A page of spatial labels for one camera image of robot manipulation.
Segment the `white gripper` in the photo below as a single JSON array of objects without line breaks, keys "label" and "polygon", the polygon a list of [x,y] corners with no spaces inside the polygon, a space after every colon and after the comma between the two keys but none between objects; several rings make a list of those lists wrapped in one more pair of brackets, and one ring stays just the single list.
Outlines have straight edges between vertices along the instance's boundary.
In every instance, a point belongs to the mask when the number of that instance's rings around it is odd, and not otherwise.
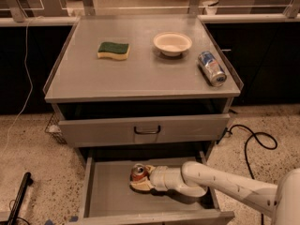
[{"label": "white gripper", "polygon": [[139,181],[131,181],[130,185],[138,191],[150,191],[154,188],[157,191],[167,191],[168,188],[165,183],[165,175],[168,171],[167,166],[152,166],[146,165],[145,169],[150,174],[149,179],[144,177]]}]

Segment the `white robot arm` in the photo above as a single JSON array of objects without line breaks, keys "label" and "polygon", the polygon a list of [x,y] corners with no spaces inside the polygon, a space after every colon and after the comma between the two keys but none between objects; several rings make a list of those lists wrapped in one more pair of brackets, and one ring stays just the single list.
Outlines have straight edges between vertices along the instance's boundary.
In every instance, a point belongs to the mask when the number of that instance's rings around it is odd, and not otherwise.
[{"label": "white robot arm", "polygon": [[139,191],[175,190],[189,197],[201,197],[214,188],[269,216],[272,225],[300,225],[299,169],[288,172],[274,185],[194,161],[179,168],[136,164],[131,169],[130,185]]}]

